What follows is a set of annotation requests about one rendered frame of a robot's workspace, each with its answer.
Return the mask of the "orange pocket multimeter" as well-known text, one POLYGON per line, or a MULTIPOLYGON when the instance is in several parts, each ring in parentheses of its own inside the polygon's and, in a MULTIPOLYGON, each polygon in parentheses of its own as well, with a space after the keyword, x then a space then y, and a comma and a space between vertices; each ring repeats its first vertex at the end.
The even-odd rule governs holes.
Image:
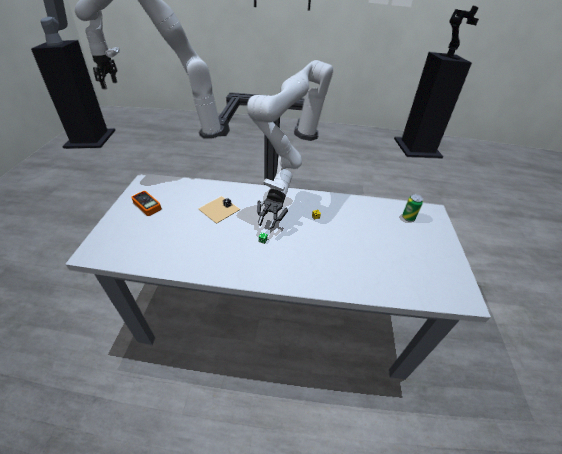
POLYGON ((151 216, 162 210, 161 204, 147 191, 139 192, 131 198, 133 203, 147 216, 151 216))

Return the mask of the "green drink can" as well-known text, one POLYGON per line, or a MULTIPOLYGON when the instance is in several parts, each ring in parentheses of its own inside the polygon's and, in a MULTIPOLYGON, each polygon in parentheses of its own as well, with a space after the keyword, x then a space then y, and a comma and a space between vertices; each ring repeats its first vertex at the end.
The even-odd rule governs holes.
POLYGON ((420 195, 413 194, 409 197, 402 217, 407 221, 414 221, 423 204, 423 198, 420 195))

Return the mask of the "tan square mat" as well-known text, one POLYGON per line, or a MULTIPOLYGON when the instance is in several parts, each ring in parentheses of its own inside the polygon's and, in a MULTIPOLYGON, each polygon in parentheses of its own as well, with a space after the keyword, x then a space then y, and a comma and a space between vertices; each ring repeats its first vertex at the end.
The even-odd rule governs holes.
POLYGON ((226 208, 223 205, 223 199, 225 198, 221 196, 198 208, 198 210, 200 210, 203 214, 205 214, 208 218, 210 218, 217 224, 240 210, 240 208, 238 208, 234 204, 226 208))

